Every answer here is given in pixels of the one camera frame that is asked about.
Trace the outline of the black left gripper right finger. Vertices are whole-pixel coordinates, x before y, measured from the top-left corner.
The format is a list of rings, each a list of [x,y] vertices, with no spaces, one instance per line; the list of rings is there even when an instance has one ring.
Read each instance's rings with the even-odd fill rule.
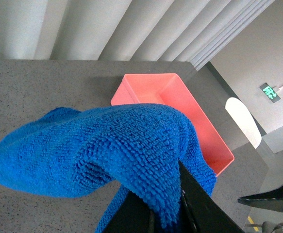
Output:
[[[181,178],[180,222],[183,233],[242,233],[179,162]]]

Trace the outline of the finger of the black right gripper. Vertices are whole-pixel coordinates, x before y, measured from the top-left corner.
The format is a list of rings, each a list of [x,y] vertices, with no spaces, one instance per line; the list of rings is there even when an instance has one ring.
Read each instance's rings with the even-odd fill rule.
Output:
[[[240,197],[238,202],[250,207],[283,212],[283,186],[269,192]]]

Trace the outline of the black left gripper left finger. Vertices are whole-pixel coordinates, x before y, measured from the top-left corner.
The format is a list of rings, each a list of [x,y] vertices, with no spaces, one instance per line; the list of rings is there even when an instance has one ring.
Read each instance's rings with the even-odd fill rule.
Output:
[[[155,233],[155,214],[140,197],[129,191],[104,232]]]

